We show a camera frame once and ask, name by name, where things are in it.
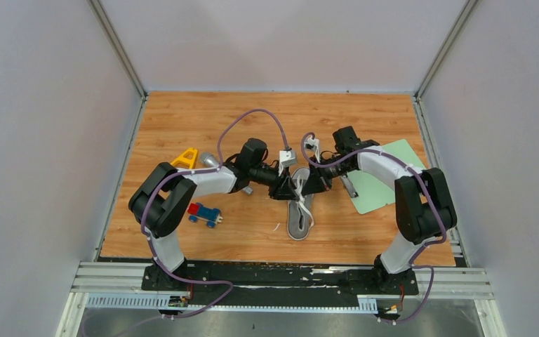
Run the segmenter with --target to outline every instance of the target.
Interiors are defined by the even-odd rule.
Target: yellow toy
[[[183,164],[183,165],[187,165],[189,169],[194,169],[196,160],[197,160],[197,149],[190,147],[186,149],[175,160],[173,160],[171,165],[174,167],[177,167],[178,164]]]

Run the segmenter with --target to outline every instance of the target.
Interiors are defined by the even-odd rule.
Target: gray cylindrical object
[[[211,154],[210,152],[204,152],[199,155],[199,161],[205,166],[205,167],[218,167],[220,165],[220,162]],[[245,187],[241,190],[244,194],[251,195],[253,194],[253,189],[249,186]]]

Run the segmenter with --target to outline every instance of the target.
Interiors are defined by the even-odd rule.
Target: white wall
[[[138,96],[86,1],[0,0],[0,336],[52,336]]]
[[[103,0],[148,90],[414,91],[465,0]]]
[[[539,336],[539,1],[481,1],[425,106],[468,256]]]

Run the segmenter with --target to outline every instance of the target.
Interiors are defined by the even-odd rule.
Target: green sheet
[[[414,164],[422,169],[425,168],[405,139],[383,145],[383,149],[407,164]],[[360,214],[365,214],[396,202],[394,191],[372,175],[361,171],[353,171],[348,173],[348,178],[359,193],[358,197],[351,200]]]

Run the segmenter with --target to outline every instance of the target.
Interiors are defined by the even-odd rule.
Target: wooden table
[[[410,96],[323,93],[152,93],[137,134],[131,158],[102,256],[150,257],[144,236],[127,204],[131,195],[162,161],[172,161],[188,147],[216,155],[218,136],[240,114],[254,107],[275,113],[296,149],[300,139],[314,131],[323,150],[333,150],[332,132],[352,125],[362,140],[381,144],[405,138],[423,163],[427,163]],[[240,151],[255,137],[269,148],[268,161],[282,149],[279,130],[263,113],[254,113],[225,137],[225,158]],[[303,241],[287,234],[287,206],[267,196],[267,187],[251,183],[253,195],[219,194],[198,198],[219,208],[224,220],[214,229],[183,219],[178,228],[180,245],[189,259],[247,260],[297,263],[372,264],[397,233],[394,205],[360,215],[338,179],[333,189],[315,196],[315,226]],[[426,250],[417,263],[455,265],[449,243]]]

